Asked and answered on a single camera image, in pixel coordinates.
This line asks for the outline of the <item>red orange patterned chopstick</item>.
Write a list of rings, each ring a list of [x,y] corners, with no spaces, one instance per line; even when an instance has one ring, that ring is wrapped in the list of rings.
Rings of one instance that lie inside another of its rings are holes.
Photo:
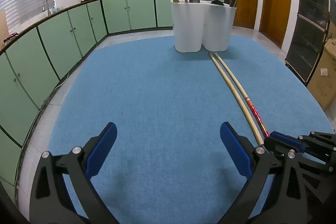
[[[262,118],[260,117],[258,111],[256,110],[256,108],[255,108],[254,104],[252,103],[251,99],[249,98],[248,94],[246,93],[246,91],[244,90],[244,88],[242,87],[242,85],[240,84],[238,79],[235,77],[235,75],[232,73],[232,71],[229,69],[228,65],[224,62],[224,60],[217,53],[215,53],[215,56],[219,60],[221,65],[224,67],[224,69],[228,72],[228,74],[230,75],[230,77],[234,81],[235,85],[238,87],[239,91],[243,95],[243,97],[244,97],[247,105],[249,106],[252,114],[254,115],[254,117],[255,117],[255,119],[256,119],[256,121],[257,121],[263,135],[264,135],[264,137],[265,138],[269,137],[270,133],[266,129],[266,126],[265,126]]]

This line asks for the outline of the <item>cardboard box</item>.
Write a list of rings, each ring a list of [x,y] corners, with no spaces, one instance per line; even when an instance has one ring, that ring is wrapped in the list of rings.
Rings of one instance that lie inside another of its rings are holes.
[[[335,99],[335,38],[329,38],[307,89],[322,110]]]

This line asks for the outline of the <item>blue felt table mat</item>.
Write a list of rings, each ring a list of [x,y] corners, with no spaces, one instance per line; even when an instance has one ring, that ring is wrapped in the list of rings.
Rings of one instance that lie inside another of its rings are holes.
[[[179,53],[166,36],[93,51],[61,107],[49,151],[83,146],[109,122],[117,140],[91,181],[121,223],[217,223],[245,184],[221,124],[255,138],[206,50]]]

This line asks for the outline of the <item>white double utensil holder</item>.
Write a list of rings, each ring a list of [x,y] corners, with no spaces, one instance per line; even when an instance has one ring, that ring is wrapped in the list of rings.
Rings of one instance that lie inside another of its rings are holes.
[[[236,8],[210,1],[199,3],[171,2],[174,47],[180,53],[205,48],[210,52],[227,50]]]

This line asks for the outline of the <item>green lower kitchen cabinets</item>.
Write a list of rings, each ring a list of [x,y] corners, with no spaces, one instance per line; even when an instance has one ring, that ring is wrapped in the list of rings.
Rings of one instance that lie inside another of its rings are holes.
[[[60,81],[108,35],[169,28],[171,0],[92,0],[36,22],[1,49],[1,184],[15,197],[22,149]]]

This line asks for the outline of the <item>chrome kitchen faucet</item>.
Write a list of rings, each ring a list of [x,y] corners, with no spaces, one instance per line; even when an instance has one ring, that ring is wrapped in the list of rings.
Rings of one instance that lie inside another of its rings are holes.
[[[51,11],[50,11],[50,5],[49,5],[49,2],[48,0],[43,0],[43,12],[47,12],[47,16],[50,16],[51,15]]]

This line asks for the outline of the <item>black glass cabinet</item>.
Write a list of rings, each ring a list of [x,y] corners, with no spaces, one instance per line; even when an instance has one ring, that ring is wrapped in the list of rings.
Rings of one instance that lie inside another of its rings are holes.
[[[285,65],[307,85],[322,56],[327,38],[335,31],[335,0],[299,0],[297,21]]]

